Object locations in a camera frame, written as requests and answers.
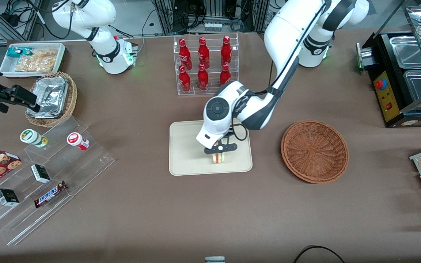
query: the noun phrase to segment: clear acrylic bottle rack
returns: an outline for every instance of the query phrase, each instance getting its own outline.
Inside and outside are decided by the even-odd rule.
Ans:
[[[87,150],[67,144],[66,138],[72,132],[80,133],[89,140]],[[0,231],[7,245],[19,243],[115,161],[92,138],[87,126],[74,117],[57,124],[44,136],[48,138],[48,145],[44,148],[27,146],[18,154],[22,165],[0,180],[0,188],[14,190],[20,202],[15,207],[0,203]],[[45,166],[51,178],[49,183],[35,180],[30,168],[35,163]],[[34,200],[62,181],[68,189],[35,208]]]
[[[232,62],[230,63],[229,72],[231,74],[230,81],[239,80],[239,40],[238,34],[209,34],[209,35],[178,35],[174,37],[173,55],[175,61],[175,75],[177,77],[177,91],[178,95],[213,95],[220,88],[220,73],[222,72],[222,65],[220,64],[220,49],[224,43],[224,36],[230,37],[230,46],[232,46]],[[207,69],[209,73],[209,88],[206,91],[199,89],[197,80],[197,73],[199,71],[199,57],[197,50],[199,49],[199,37],[205,37],[207,46],[209,47],[210,67]],[[184,38],[186,45],[191,52],[191,61],[193,68],[187,73],[191,78],[191,92],[184,93],[178,75],[180,74],[178,67],[181,65],[180,61],[180,45],[178,40]]]

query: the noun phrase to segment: red button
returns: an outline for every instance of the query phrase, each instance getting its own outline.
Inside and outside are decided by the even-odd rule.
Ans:
[[[384,82],[382,80],[377,80],[375,82],[375,88],[377,88],[377,89],[381,89],[383,87],[383,85],[384,85]]]

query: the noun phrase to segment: white tray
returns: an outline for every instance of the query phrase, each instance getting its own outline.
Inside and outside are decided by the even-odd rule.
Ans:
[[[61,43],[17,43],[17,44],[10,44],[8,49],[11,47],[30,47],[32,49],[54,49],[58,50],[56,55],[55,65],[53,67],[52,72],[56,73],[60,69],[61,62],[63,60],[63,55],[65,53],[65,46]],[[0,67],[0,72],[3,73],[3,76],[6,78],[33,78],[33,77],[41,77],[48,75],[50,73],[42,73],[42,72],[20,72],[15,70],[15,66],[19,58],[13,58],[10,56],[4,56],[3,62]]]
[[[230,142],[238,145],[238,149],[225,153],[225,162],[214,164],[212,155],[204,153],[204,146],[196,135],[201,130],[204,121],[175,122],[170,125],[170,156],[169,170],[172,175],[202,175],[247,172],[253,167],[249,134],[246,140],[238,141],[234,136]],[[236,126],[235,131],[244,136],[244,128]]]

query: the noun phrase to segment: yellow control panel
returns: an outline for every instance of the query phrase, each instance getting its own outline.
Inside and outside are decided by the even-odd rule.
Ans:
[[[379,105],[381,105],[384,119],[388,122],[399,115],[400,112],[391,85],[389,85],[386,71],[376,78],[373,85],[375,85],[376,96],[378,97]]]

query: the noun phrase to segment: black machine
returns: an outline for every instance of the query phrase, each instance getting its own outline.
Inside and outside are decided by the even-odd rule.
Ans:
[[[383,32],[401,5],[362,47],[357,44],[357,55],[373,82],[386,127],[421,127],[421,6],[404,9],[411,30]]]

